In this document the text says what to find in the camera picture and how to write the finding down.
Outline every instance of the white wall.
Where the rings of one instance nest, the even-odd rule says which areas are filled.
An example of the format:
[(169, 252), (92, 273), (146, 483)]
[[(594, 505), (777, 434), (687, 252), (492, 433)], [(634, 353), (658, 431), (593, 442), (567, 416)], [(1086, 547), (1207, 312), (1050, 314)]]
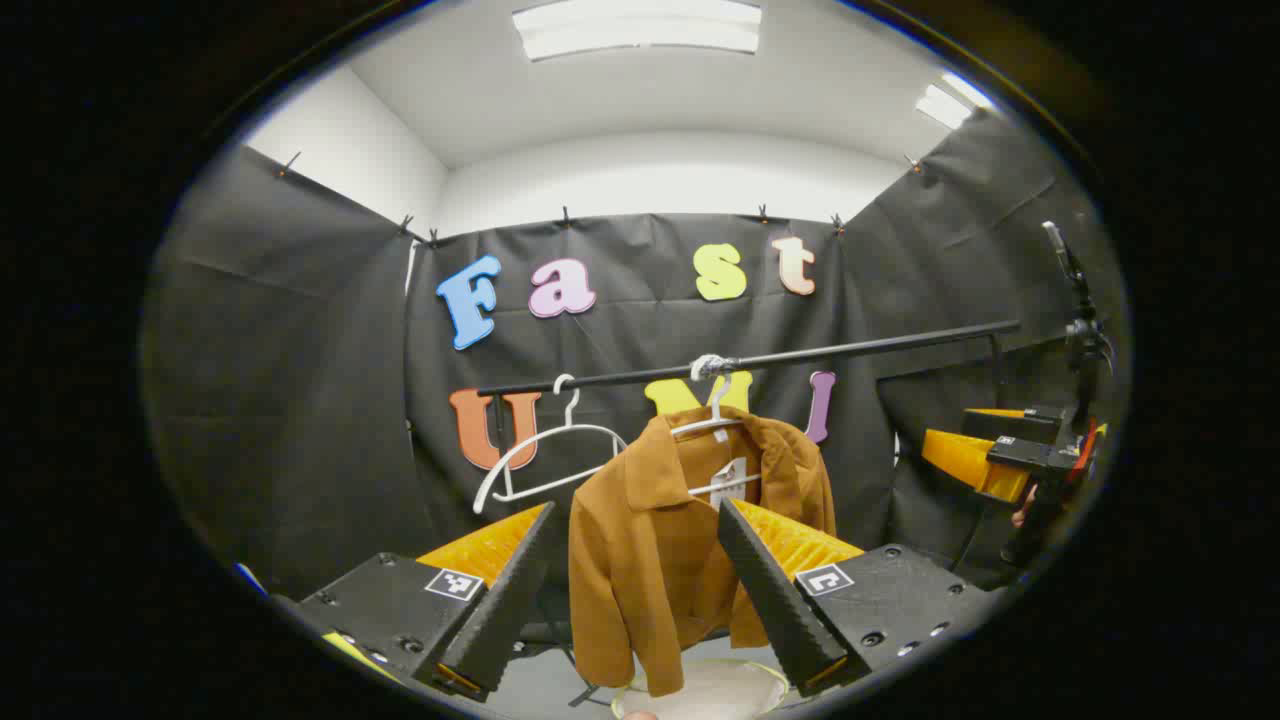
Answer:
[(440, 237), (561, 217), (727, 213), (849, 219), (906, 172), (813, 142), (722, 132), (593, 137), (453, 170), (434, 219)]
[(349, 67), (289, 97), (243, 142), (426, 237), (447, 169)]

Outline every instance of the black curtain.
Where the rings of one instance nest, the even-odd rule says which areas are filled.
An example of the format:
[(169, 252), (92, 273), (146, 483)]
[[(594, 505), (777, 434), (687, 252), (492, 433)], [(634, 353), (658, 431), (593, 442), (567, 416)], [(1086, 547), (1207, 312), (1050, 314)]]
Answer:
[[(795, 236), (815, 255), (806, 277), (817, 283), (801, 296), (783, 287), (773, 240)], [(741, 254), (748, 277), (741, 297), (707, 301), (695, 287), (692, 256), (707, 243), (730, 243)], [(561, 373), (576, 377), (681, 365), (703, 354), (750, 356), (818, 347), (868, 338), (859, 296), (846, 274), (849, 243), (833, 225), (732, 215), (627, 215), (572, 219), (499, 228), (448, 238), (416, 258), (408, 307), (408, 411), (421, 461), (436, 484), (433, 501), (442, 518), (463, 532), (547, 500), (561, 514), (559, 548), (567, 539), (567, 509), (576, 484), (511, 505), (489, 500), (483, 515), (471, 503), (485, 470), (462, 455), (449, 396), (463, 388), (552, 380)], [(454, 327), (438, 286), (475, 260), (492, 255), (502, 264), (493, 279), (497, 306), (485, 311), (495, 322), (493, 333), (458, 351)], [(595, 304), (581, 314), (538, 318), (529, 309), (530, 277), (543, 264), (573, 258), (585, 264)], [(832, 475), (840, 536), (863, 547), (879, 544), (890, 510), (893, 436), (874, 392), (865, 359), (754, 370), (750, 411), (806, 428), (813, 389), (810, 375), (837, 374), (827, 427), (820, 443)], [(690, 383), (704, 404), (712, 383)], [(636, 438), (654, 416), (644, 384), (589, 387), (573, 411), (575, 423), (612, 428), (625, 439)], [(550, 392), (536, 402), (539, 429), (563, 424), (571, 397)], [(504, 406), (502, 447), (512, 447), (512, 419)], [(498, 445), (493, 405), (489, 437)], [(604, 434), (566, 433), (539, 442), (538, 454), (513, 471), (515, 489), (547, 483), (603, 464), (611, 455)], [(549, 612), (567, 612), (564, 603), (567, 551), (553, 551), (544, 593)]]
[[(1062, 354), (1076, 299), (1046, 234), (1055, 222), (1088, 268), (1093, 296), (1117, 350), (1126, 354), (1124, 290), (1108, 238), (1089, 199), (1046, 147), (987, 111), (975, 111), (934, 151), (887, 188), (844, 233), (828, 224), (731, 215), (631, 215), (547, 222), (467, 233), (419, 255), (408, 310), (408, 407), (420, 461), (442, 514), (480, 527), (547, 498), (566, 507), (573, 486), (516, 505), (490, 500), (484, 516), (470, 505), (484, 477), (458, 447), (449, 393), (484, 386), (680, 365), (704, 352), (744, 356), (856, 342), (1005, 319), (1021, 328), (1001, 336), (1000, 397), (986, 341), (969, 341), (858, 360), (756, 372), (753, 413), (804, 427), (808, 378), (835, 370), (822, 443), (837, 502), (841, 538), (863, 547), (901, 542), (929, 553), (973, 582), (1007, 575), (998, 560), (1012, 525), (1011, 507), (983, 506), (959, 482), (919, 457), (927, 428), (959, 432), (965, 407), (1066, 402), (1074, 378)], [(797, 236), (814, 252), (808, 266), (817, 292), (782, 286), (771, 240)], [(695, 287), (692, 252), (730, 243), (741, 252), (746, 292), (708, 302)], [(457, 351), (439, 283), (477, 259), (502, 264), (493, 284), (493, 334)], [(596, 304), (588, 311), (540, 319), (527, 307), (535, 268), (561, 258), (589, 269)], [(695, 388), (701, 401), (707, 387)], [(539, 429), (561, 424), (568, 397), (545, 393)], [(511, 447), (509, 409), (499, 447)], [(589, 388), (576, 411), (584, 423), (634, 438), (654, 414), (643, 386)], [(493, 407), (489, 437), (498, 445)], [(895, 464), (893, 436), (900, 436)], [(608, 441), (589, 434), (550, 438), (515, 471), (516, 489), (586, 469), (608, 456)], [(552, 587), (562, 580), (556, 553)], [(964, 562), (957, 560), (964, 555)]]
[[(1062, 338), (1078, 299), (1051, 250), (1046, 220), (1084, 268), (1117, 360), (1130, 361), (1124, 282), (1097, 208), (1050, 149), (1002, 117), (977, 111), (919, 160), (918, 172), (904, 174), (849, 223), (869, 256), (859, 256), (850, 274), (873, 310), (877, 334), (1007, 316), (1023, 323), (1000, 338), (1011, 352), (1004, 356), (998, 397), (984, 342), (876, 359), (878, 395), (901, 438), (886, 539), (955, 566), (979, 585), (998, 584), (1011, 571), (998, 551), (1014, 532), (1014, 509), (974, 496), (919, 451), (925, 429), (961, 432), (966, 407), (1075, 400)], [(1103, 370), (1098, 416), (1123, 411), (1126, 391)]]
[(440, 538), (404, 424), (410, 238), (241, 147), (189, 188), (151, 272), (142, 380), (188, 521), (271, 592)]

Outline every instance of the clothes hanger hook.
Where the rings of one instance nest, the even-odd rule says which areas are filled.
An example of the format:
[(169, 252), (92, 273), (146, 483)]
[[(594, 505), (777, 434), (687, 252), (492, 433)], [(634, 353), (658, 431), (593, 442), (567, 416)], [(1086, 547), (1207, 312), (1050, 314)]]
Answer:
[(719, 401), (726, 395), (728, 395), (728, 388), (732, 384), (733, 384), (733, 374), (732, 373), (726, 373), (724, 374), (724, 384), (721, 386), (719, 392), (717, 392), (716, 395), (712, 396), (712, 418), (714, 418), (716, 420), (721, 419), (721, 415), (719, 415)]
[(723, 357), (721, 357), (719, 355), (703, 355), (698, 360), (694, 360), (692, 365), (690, 365), (690, 368), (689, 368), (690, 369), (689, 378), (691, 380), (694, 380), (695, 383), (698, 380), (703, 379), (703, 370), (708, 365), (710, 365), (713, 374), (723, 374), (724, 375), (724, 384), (721, 386), (721, 388), (719, 388), (718, 392), (716, 392), (714, 395), (712, 395), (712, 419), (713, 420), (719, 420), (721, 419), (719, 401), (721, 401), (722, 397), (724, 397), (726, 395), (728, 395), (730, 386), (733, 384), (733, 374), (732, 373), (723, 373), (722, 372), (722, 369), (724, 368), (726, 364), (727, 364), (727, 361)]
[[(563, 384), (564, 380), (572, 380), (572, 379), (573, 379), (573, 375), (571, 375), (568, 373), (564, 373), (561, 377), (556, 378), (556, 384), (552, 386), (552, 392), (556, 393), (556, 395), (559, 395), (561, 384)], [(573, 400), (570, 400), (568, 405), (564, 406), (564, 427), (566, 428), (573, 424), (573, 409), (577, 407), (577, 397), (581, 393), (582, 393), (581, 389), (573, 388)]]

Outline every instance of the fluorescent light panel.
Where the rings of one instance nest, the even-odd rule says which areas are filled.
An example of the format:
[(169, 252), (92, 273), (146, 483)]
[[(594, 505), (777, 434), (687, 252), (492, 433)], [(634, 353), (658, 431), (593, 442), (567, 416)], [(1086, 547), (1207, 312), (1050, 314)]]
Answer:
[(760, 40), (760, 9), (735, 0), (559, 0), (511, 19), (530, 60), (662, 45), (754, 54)]
[(986, 95), (979, 92), (977, 87), (961, 79), (960, 76), (955, 73), (946, 73), (945, 76), (942, 76), (942, 79), (945, 79), (947, 85), (950, 85), (951, 87), (956, 88), (960, 92), (960, 95), (968, 97), (969, 101), (977, 105), (978, 108), (991, 108), (991, 100)]
[(924, 90), (924, 97), (915, 102), (915, 109), (938, 120), (951, 129), (956, 129), (965, 118), (973, 114), (969, 108), (934, 85)]

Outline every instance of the white tag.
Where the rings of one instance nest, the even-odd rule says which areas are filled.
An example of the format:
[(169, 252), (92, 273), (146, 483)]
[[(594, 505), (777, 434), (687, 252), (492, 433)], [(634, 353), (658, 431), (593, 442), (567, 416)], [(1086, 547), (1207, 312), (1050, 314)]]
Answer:
[[(721, 483), (731, 483), (733, 480), (740, 480), (745, 477), (746, 477), (746, 457), (735, 457), (733, 460), (730, 460), (728, 465), (721, 468), (719, 473), (712, 475), (712, 482), (709, 484), (718, 486)], [(710, 497), (712, 507), (719, 510), (719, 503), (724, 498), (746, 500), (746, 483), (741, 483), (724, 489), (713, 489)]]

